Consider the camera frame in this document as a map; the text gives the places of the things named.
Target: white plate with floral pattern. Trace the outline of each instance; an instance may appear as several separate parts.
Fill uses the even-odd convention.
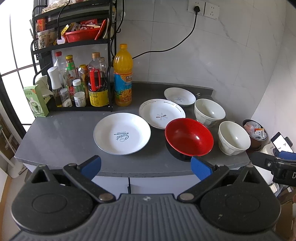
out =
[[[138,115],[115,113],[101,119],[94,128],[94,141],[103,151],[113,155],[128,155],[148,143],[151,130]]]
[[[190,91],[177,87],[167,88],[164,91],[164,96],[180,106],[189,106],[196,101],[194,94]]]
[[[185,118],[185,112],[179,105],[165,99],[145,101],[139,108],[139,115],[149,125],[161,130],[164,130],[172,120]]]

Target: kitchen shelf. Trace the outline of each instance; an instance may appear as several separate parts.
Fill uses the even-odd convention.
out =
[[[52,45],[47,48],[37,49],[33,51],[33,54],[45,53],[45,52],[56,50],[56,49],[63,49],[63,48],[69,48],[69,47],[75,47],[75,46],[107,44],[107,43],[108,43],[108,39],[98,39],[98,40],[91,39],[91,40],[85,40],[85,41],[77,41],[77,42],[64,43],[60,45]]]
[[[85,1],[85,2],[74,3],[74,4],[67,5],[64,8],[63,13],[69,13],[69,12],[72,12],[75,10],[81,10],[81,9],[87,10],[87,9],[91,9],[93,7],[96,7],[96,5],[97,6],[101,6],[101,5],[109,6],[109,3],[110,3],[109,0],[89,0],[89,1]],[[52,17],[53,15],[58,16],[58,14],[60,13],[62,8],[63,7],[59,7],[59,8],[50,10],[48,12],[41,13],[41,14],[35,16],[33,19],[38,20],[41,18],[47,18],[49,16]]]
[[[43,8],[46,5],[34,5],[33,14],[36,8]],[[90,19],[98,19],[104,20],[109,19],[112,22],[112,9],[115,7],[117,9],[117,1],[113,2],[113,0],[89,0],[81,3],[75,3],[66,6],[60,14],[59,18],[59,27],[60,30],[63,26],[73,23],[73,22],[81,22]],[[65,43],[61,45],[52,45],[47,48],[38,49],[38,39],[35,32],[35,24],[38,19],[45,18],[46,20],[46,29],[55,28],[57,29],[57,17],[62,10],[62,7],[53,9],[51,11],[39,14],[33,17],[33,36],[35,39],[31,43],[31,56],[33,60],[33,67],[35,70],[35,76],[33,78],[33,84],[35,84],[36,76],[40,73],[42,75],[47,74],[48,68],[53,66],[52,61],[52,50],[63,49],[68,47],[76,47],[76,46],[84,46],[84,45],[96,45],[96,44],[107,44],[107,53],[108,53],[108,70],[107,70],[107,89],[108,89],[108,98],[109,105],[102,107],[94,107],[88,104],[86,107],[76,107],[73,105],[72,107],[56,107],[55,101],[52,98],[48,103],[47,107],[49,111],[112,111],[113,110],[113,99],[114,99],[114,89],[112,88],[112,84],[110,83],[110,71],[112,67],[112,56],[111,56],[111,27],[116,29],[116,18],[115,22],[109,24],[107,28],[107,39],[98,39],[98,40],[85,40],[85,41],[77,41],[72,43]],[[116,35],[113,37],[113,48],[114,54],[116,55]],[[39,60],[40,63],[40,71],[37,71],[35,63],[35,56]],[[48,78],[49,89],[52,90],[51,81]]]

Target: black cable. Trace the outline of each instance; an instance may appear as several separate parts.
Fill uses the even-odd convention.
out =
[[[113,41],[114,41],[114,39],[115,39],[116,34],[118,33],[118,30],[119,30],[121,24],[122,24],[122,22],[123,22],[123,18],[124,18],[124,0],[122,0],[122,17],[121,17],[121,21],[120,21],[120,24],[119,24],[117,30],[115,31],[115,33],[114,33],[114,35],[113,35],[113,37],[112,37],[112,40],[111,40],[111,54],[112,54],[112,57],[114,57],[114,54],[113,54],[113,52],[112,52],[112,44],[113,44]]]
[[[195,20],[194,20],[193,28],[192,28],[190,34],[188,34],[187,37],[186,37],[185,39],[183,39],[180,43],[178,43],[176,46],[174,46],[174,47],[172,47],[172,48],[169,48],[169,49],[166,49],[166,50],[147,51],[147,52],[141,53],[141,54],[139,54],[139,55],[133,57],[133,59],[134,59],[134,58],[137,58],[137,57],[139,57],[139,56],[141,56],[141,55],[143,55],[143,54],[146,54],[146,53],[161,53],[161,52],[166,52],[166,51],[169,51],[169,50],[172,50],[172,49],[178,47],[181,43],[183,43],[183,42],[184,42],[184,41],[185,41],[185,40],[186,40],[186,39],[187,39],[187,38],[193,33],[193,31],[194,31],[195,24],[196,24],[197,13],[200,12],[199,7],[198,7],[197,9],[196,9],[196,7],[194,8],[194,11],[195,11]]]
[[[61,9],[58,17],[57,17],[57,39],[62,39],[61,31],[59,30],[59,16],[61,15],[62,11],[65,9],[66,6],[70,3],[71,0],[68,1],[68,3]]]

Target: gray countertop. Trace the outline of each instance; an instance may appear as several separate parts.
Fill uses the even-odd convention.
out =
[[[37,117],[22,140],[15,157],[30,165],[46,164],[50,168],[62,168],[68,163],[81,164],[93,155],[102,159],[100,176],[112,177],[169,177],[192,175],[190,162],[174,158],[165,146],[164,130],[151,127],[151,138],[140,151],[115,156],[102,151],[94,142],[93,131],[105,116],[117,112],[138,115],[141,103],[149,99],[164,98],[163,91],[177,85],[133,84],[133,102],[128,107],[114,106],[113,112],[66,111],[51,112],[46,118]],[[211,99],[207,88],[183,86],[197,98]],[[183,108],[186,117],[194,119],[194,106]],[[214,147],[202,158],[209,163],[237,168],[249,163],[246,152],[236,156],[223,154],[218,147],[218,125],[209,128],[214,137]]]

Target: wall socket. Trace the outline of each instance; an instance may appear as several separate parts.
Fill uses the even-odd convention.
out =
[[[211,3],[205,3],[205,16],[213,19],[218,19],[220,7]]]
[[[193,8],[195,6],[199,6],[200,8],[200,12],[198,13],[198,15],[203,15],[204,11],[205,11],[205,2],[204,1],[197,1],[197,0],[188,0],[188,7],[187,7],[187,11],[188,12],[193,12]]]

